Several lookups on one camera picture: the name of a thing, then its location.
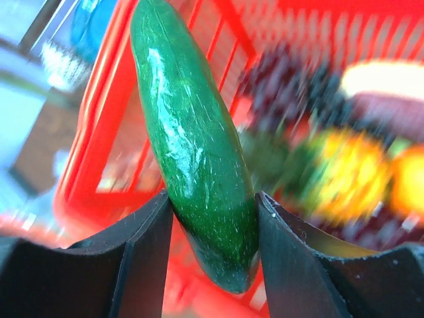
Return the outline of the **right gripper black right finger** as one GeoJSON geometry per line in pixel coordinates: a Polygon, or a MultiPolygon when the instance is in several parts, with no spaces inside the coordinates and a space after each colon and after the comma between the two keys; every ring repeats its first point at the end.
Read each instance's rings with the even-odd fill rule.
{"type": "Polygon", "coordinates": [[[339,240],[255,196],[271,317],[422,317],[423,246],[376,252],[339,240]]]}

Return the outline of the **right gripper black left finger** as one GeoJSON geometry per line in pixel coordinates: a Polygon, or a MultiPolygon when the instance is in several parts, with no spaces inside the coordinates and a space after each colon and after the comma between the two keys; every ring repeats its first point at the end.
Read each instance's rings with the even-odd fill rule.
{"type": "Polygon", "coordinates": [[[173,211],[161,191],[67,249],[1,239],[2,317],[160,317],[173,211]]]}

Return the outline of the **red plastic shopping basket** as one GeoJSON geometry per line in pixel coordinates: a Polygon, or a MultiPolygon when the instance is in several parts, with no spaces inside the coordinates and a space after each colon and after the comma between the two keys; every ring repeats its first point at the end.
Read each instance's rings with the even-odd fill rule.
{"type": "MultiPolygon", "coordinates": [[[[136,1],[119,1],[101,45],[79,112],[70,159],[53,199],[59,222],[80,242],[138,211],[162,190],[133,183],[147,170],[150,155],[142,110],[136,100],[136,72],[130,46],[130,19],[136,1]],[[114,151],[141,150],[127,189],[99,191],[114,151]]],[[[279,36],[287,36],[307,57],[349,60],[393,52],[421,59],[422,1],[196,1],[188,27],[208,55],[232,115],[236,75],[279,36]]],[[[202,274],[175,218],[164,285],[162,314],[192,311],[197,317],[271,317],[262,265],[251,289],[225,292],[202,274]]]]}

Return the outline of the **toy cucumber green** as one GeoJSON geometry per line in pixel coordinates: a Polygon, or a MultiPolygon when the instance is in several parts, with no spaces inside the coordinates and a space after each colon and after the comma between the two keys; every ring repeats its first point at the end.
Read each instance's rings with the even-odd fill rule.
{"type": "Polygon", "coordinates": [[[205,274],[244,293],[259,262],[254,190],[206,57],[167,1],[138,3],[131,47],[146,130],[174,213],[205,274]]]}

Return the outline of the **toy dark grapes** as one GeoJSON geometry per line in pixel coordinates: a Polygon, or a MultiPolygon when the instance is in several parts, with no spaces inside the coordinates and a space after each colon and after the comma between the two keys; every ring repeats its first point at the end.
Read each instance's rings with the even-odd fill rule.
{"type": "Polygon", "coordinates": [[[237,93],[252,101],[253,129],[274,133],[308,115],[325,129],[347,126],[352,119],[352,103],[340,84],[341,76],[327,62],[312,69],[282,42],[241,73],[237,93]]]}

